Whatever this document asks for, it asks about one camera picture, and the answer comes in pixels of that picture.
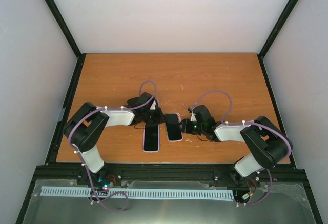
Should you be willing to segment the black phone case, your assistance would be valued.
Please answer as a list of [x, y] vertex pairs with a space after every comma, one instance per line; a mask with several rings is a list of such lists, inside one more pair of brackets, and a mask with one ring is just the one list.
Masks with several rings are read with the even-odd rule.
[[134, 97], [129, 100], [127, 100], [127, 105], [129, 108], [134, 108], [140, 105], [140, 96], [139, 97]]

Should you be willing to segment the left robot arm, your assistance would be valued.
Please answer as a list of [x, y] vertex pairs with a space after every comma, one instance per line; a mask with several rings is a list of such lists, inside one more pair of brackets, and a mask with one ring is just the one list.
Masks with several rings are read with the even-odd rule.
[[153, 127], [164, 120], [156, 97], [144, 92], [119, 108], [84, 103], [64, 126], [63, 135], [81, 159], [82, 165], [89, 170], [89, 179], [95, 184], [101, 184], [106, 180], [107, 172], [103, 169], [105, 162], [96, 144], [103, 130], [106, 127], [134, 126], [139, 123]]

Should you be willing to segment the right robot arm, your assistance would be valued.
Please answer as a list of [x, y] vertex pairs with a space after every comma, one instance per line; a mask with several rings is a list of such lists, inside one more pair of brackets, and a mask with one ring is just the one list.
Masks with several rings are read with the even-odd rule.
[[271, 169], [292, 152], [292, 143], [265, 116], [255, 120], [230, 123], [215, 121], [204, 105], [189, 109], [191, 118], [180, 122], [182, 133], [196, 136], [204, 135], [211, 142], [244, 142], [250, 154], [234, 164], [233, 172], [240, 177]]

